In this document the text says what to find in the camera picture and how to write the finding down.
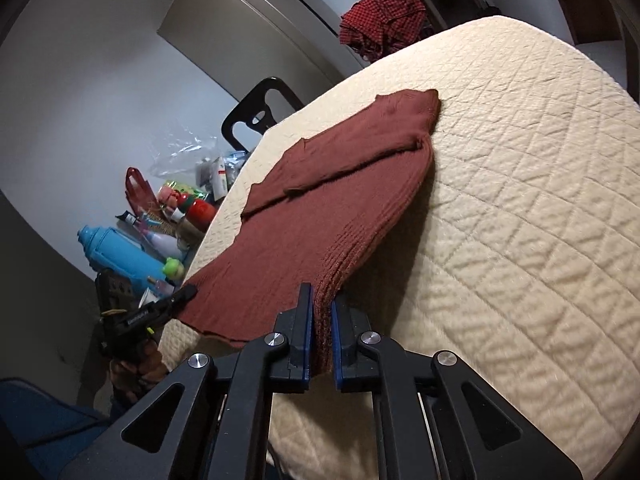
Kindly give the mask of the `person left hand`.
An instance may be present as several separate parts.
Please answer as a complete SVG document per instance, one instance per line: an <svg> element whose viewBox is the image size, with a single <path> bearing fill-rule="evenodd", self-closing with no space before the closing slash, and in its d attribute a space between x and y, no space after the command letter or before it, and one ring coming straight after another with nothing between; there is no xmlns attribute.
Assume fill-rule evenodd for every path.
<svg viewBox="0 0 640 480"><path fill-rule="evenodd" d="M111 360L110 379L114 392L131 403L141 400L168 374L157 343L148 340L144 346L124 360Z"/></svg>

